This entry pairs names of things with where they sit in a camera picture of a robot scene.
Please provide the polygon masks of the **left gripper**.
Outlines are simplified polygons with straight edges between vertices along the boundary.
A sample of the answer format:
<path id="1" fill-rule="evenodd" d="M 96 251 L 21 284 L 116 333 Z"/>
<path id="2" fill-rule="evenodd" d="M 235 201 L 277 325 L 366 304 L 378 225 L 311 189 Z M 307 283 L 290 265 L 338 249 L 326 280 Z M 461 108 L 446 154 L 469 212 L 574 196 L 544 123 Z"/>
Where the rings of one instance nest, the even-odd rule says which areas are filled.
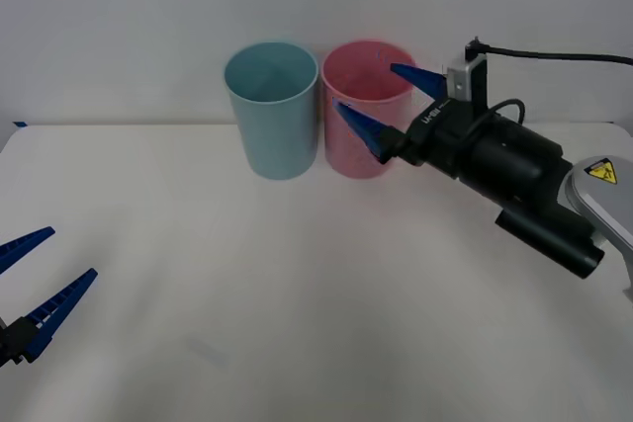
<path id="1" fill-rule="evenodd" d="M 10 269 L 45 240 L 55 235 L 47 226 L 0 245 L 0 273 Z M 0 320 L 0 367 L 10 361 L 35 361 L 52 341 L 54 333 L 95 281 L 91 268 L 26 316 L 7 325 Z"/>

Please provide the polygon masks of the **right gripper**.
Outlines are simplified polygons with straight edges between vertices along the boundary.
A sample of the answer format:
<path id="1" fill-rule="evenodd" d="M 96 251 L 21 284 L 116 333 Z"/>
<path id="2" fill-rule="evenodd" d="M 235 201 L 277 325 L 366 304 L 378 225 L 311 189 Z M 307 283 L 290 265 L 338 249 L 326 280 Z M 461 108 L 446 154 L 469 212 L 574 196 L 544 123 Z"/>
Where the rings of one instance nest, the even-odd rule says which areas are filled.
<path id="1" fill-rule="evenodd" d="M 344 103 L 337 102 L 335 110 L 379 163 L 386 164 L 401 154 L 410 165 L 428 164 L 455 179 L 467 132 L 489 107 L 444 99 L 447 83 L 442 74 L 402 63 L 392 63 L 390 70 L 429 98 L 443 100 L 415 117 L 406 133 Z"/>

